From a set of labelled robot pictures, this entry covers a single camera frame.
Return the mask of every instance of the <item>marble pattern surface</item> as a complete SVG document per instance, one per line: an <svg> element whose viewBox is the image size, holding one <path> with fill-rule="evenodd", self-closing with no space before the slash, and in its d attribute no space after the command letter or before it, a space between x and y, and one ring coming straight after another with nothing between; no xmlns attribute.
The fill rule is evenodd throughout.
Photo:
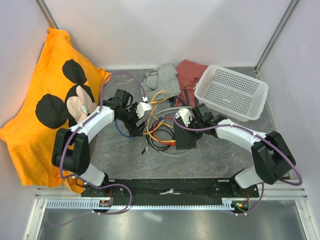
<svg viewBox="0 0 320 240"><path fill-rule="evenodd" d="M234 71L256 77L252 67L231 68ZM146 70L125 70L143 81ZM117 89L130 92L135 102L142 100L140 87L127 75L117 74L104 87L103 99L113 97ZM160 103L157 111L170 107L168 102ZM267 108L258 120L234 122L259 132L273 130ZM119 128L126 133L124 124L118 121ZM131 178L219 178L231 177L243 168L253 165L252 155L243 148L223 139L203 135L195 150L184 157L167 157L151 147L146 147L145 137L126 138L119 134L114 123L107 125L90 143L91 163L107 173L111 179ZM172 146L168 153L176 154Z"/></svg>

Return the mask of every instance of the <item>perforated basket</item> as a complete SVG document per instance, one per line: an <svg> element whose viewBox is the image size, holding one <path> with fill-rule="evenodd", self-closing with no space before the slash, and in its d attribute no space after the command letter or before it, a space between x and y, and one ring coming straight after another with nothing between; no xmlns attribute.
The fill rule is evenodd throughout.
<svg viewBox="0 0 320 240"><path fill-rule="evenodd" d="M229 117L257 120L264 108L268 85L253 77L210 65L196 86L200 103Z"/></svg>

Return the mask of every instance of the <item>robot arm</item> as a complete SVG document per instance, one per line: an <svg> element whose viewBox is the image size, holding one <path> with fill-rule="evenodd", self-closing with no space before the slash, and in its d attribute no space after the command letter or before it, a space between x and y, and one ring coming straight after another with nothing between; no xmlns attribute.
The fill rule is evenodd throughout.
<svg viewBox="0 0 320 240"><path fill-rule="evenodd" d="M144 121L139 126L137 126L137 122L152 107L145 102L130 103L128 106L130 98L132 102L133 96L130 93L118 89L114 97L104 100L103 106L98 106L86 119L69 129L60 128L55 136L52 164L56 167L60 166L62 152L67 140L80 127L80 130L77 131L70 143L70 145L74 144L73 149L67 149L63 170L72 172L95 186L101 186L106 183L109 179L108 175L90 163L89 143L105 126L115 119L124 122L130 136L141 137L143 135L146 122Z"/></svg>
<svg viewBox="0 0 320 240"><path fill-rule="evenodd" d="M182 108L176 116L181 118L186 127L192 129L205 129L225 124L232 126L237 125L222 115L214 117L203 103L192 108L191 111ZM294 157L278 132L273 131L269 134L257 131L252 132L271 142L296 165ZM273 151L272 148L260 141L257 137L242 129L222 126L204 131L188 131L188 133L195 139L201 138L203 134L225 139L252 153L254 166L246 168L234 176L234 180L242 189L261 182L272 185L291 170L289 164L277 152Z"/></svg>

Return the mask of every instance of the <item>red cloth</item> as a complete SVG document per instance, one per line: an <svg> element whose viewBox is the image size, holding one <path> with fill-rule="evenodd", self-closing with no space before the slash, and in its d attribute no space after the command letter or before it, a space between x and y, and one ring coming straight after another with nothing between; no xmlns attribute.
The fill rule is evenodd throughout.
<svg viewBox="0 0 320 240"><path fill-rule="evenodd" d="M198 104L193 88L199 82L207 67L207 65L201 65L189 60L183 60L178 65L176 70L178 72L177 78L181 88L181 94L175 96L175 102L173 102L175 107L195 106Z"/></svg>

